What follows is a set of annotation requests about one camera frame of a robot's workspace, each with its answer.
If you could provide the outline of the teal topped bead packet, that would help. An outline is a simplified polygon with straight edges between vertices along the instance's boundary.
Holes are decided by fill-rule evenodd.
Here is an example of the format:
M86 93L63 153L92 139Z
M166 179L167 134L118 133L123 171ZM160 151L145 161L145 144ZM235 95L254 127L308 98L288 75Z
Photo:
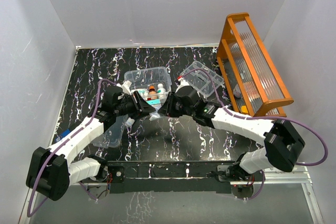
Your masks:
M161 117L161 115L158 113L158 110L161 108L161 100L160 99L153 99L153 98L148 98L146 101L150 106L155 108L154 112L150 113L150 121L157 120Z

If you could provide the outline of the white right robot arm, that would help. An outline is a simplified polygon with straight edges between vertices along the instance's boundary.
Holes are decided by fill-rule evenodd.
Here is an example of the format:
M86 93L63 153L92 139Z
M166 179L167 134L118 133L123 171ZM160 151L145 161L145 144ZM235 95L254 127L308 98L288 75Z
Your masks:
M262 145L256 151L242 154L228 168L229 175L240 180L247 180L254 172L272 167L291 172L305 146L289 121L256 119L225 110L219 104L201 98L191 86L170 92L159 113L171 118L187 115L201 126L230 131Z

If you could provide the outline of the clear first aid box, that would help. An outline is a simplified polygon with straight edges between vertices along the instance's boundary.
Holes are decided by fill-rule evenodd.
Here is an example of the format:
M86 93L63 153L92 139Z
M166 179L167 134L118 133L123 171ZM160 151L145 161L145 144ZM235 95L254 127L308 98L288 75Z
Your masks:
M124 81L132 82L130 86L131 92L138 89L147 89L149 86L155 86L157 91L158 84L162 83L166 89L166 97L171 91L171 78L165 67L154 67L140 70L128 71L124 74Z

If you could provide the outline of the teal packet with round item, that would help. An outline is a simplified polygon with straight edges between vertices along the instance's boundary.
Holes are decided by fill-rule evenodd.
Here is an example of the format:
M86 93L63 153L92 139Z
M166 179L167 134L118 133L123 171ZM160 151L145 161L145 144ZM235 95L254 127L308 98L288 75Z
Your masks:
M138 89L137 92L143 98L144 101L151 100L149 91L147 89Z

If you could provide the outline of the brown bottle orange cap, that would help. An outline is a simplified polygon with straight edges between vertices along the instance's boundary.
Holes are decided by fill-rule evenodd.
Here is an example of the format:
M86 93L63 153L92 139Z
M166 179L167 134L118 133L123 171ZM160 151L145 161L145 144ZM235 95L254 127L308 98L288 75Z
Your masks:
M155 100L157 98L158 98L158 96L157 96L155 86L149 86L149 92L148 92L147 100Z

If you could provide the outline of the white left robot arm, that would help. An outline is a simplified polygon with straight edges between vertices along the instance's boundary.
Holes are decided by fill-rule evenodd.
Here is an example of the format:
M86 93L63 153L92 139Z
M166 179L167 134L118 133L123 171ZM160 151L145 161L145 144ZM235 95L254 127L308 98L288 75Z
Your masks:
M98 182L104 181L109 172L102 159L86 157L78 162L74 159L92 141L103 136L118 117L140 119L155 111L137 91L128 94L121 87L108 87L98 107L66 137L33 152L26 186L56 201L71 185L84 179L93 177Z

